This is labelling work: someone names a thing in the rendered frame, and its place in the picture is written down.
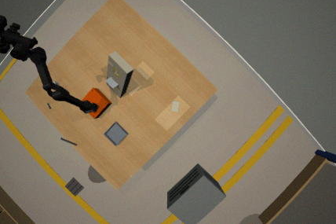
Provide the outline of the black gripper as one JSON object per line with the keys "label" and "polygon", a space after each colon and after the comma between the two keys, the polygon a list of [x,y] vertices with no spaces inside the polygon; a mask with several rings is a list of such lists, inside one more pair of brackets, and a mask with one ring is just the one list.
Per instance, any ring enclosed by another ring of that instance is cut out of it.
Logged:
{"label": "black gripper", "polygon": [[2,15],[0,16],[0,53],[7,53],[7,51],[10,49],[10,45],[12,44],[13,47],[17,44],[18,38],[20,36],[20,33],[12,33],[6,29],[7,26],[7,20]]}

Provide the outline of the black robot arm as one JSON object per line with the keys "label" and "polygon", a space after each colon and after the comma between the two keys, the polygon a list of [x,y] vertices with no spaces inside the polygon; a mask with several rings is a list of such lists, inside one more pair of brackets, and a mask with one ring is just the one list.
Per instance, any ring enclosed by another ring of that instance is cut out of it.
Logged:
{"label": "black robot arm", "polygon": [[[13,23],[13,25],[10,25],[10,28],[8,28],[8,31],[18,34],[17,30],[19,29],[20,25]],[[80,101],[78,98],[71,96],[69,91],[66,91],[62,86],[53,83],[49,70],[46,66],[46,51],[42,47],[32,49],[36,44],[38,44],[38,41],[35,37],[29,39],[21,35],[18,38],[17,44],[11,50],[10,55],[21,61],[26,61],[30,58],[31,62],[34,62],[35,67],[38,69],[37,71],[42,81],[43,89],[55,101],[66,101],[71,105],[79,106],[80,110],[84,111],[85,114],[89,112],[96,112],[99,108],[98,105],[90,103],[90,101]],[[51,89],[56,91],[52,92]]]}

